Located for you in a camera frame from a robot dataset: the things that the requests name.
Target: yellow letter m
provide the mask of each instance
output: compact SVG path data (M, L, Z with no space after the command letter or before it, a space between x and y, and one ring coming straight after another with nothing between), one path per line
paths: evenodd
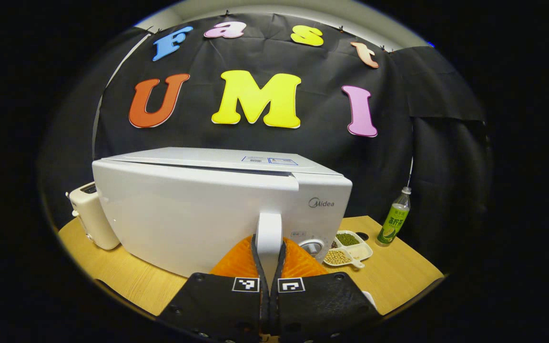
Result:
M296 87L301 80L291 74L276 74L262 89L246 70L229 70L222 73L226 80L220 110L211 120L216 124L236 124L240 114L236 112L237 100L243 108L244 116L251 124L255 123L270 102L270 111L264 116L268 126L296 129L300 119L296 117Z

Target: green tea bottle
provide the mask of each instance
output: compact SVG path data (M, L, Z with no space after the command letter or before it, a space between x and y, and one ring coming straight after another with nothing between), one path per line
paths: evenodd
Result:
M404 187L401 190L401 195L391 205L381 233L376 237L376 243L381 247L388 247L404 224L408 212L410 212L410 191L410 187Z

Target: microwave control knob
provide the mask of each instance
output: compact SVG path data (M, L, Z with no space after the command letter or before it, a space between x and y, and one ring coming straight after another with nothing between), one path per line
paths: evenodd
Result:
M311 256L316 256L321 251L321 244L319 243L307 243L302 248Z

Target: black backdrop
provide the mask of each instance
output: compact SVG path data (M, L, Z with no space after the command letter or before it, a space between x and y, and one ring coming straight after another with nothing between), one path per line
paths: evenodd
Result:
M168 4L0 3L0 341L172 339L87 282L43 217L33 169L52 109L90 57ZM549 6L377 8L435 43L484 101L496 203L505 206L489 204L481 253L370 338L549 341Z
M244 35L237 39L202 36L225 21L246 23ZM290 33L296 25L320 29L324 44L294 43ZM153 43L185 26L193 30L186 33L180 48L152 61ZM353 182L346 217L370 215L381 223L408 181L414 156L412 211L400 237L443 272L450 271L461 251L476 245L492 173L486 118L466 82L434 48L390 54L360 37L311 20L240 13L186 22L150 35L107 85L129 46L147 33L131 29L116 37L55 113L39 172L44 202L56 226L72 218L62 194L92 180L90 143L98 108L95 159L164 146L298 153ZM359 59L350 44L353 41L375 52L378 69ZM262 120L250 124L245 119L235 125L213 124L211 115L218 111L225 85L220 74L227 70L249 71L259 87L280 72L300 77L296 89L300 128L275 128ZM189 73L190 78L183 83L170 118L155 128L132 126L128 112L135 85L161 80L146 106L147 111L156 111L166 91L162 80L180 73ZM347 131L351 109L343 85L372 94L368 104L376 137ZM240 104L237 107L242 113Z

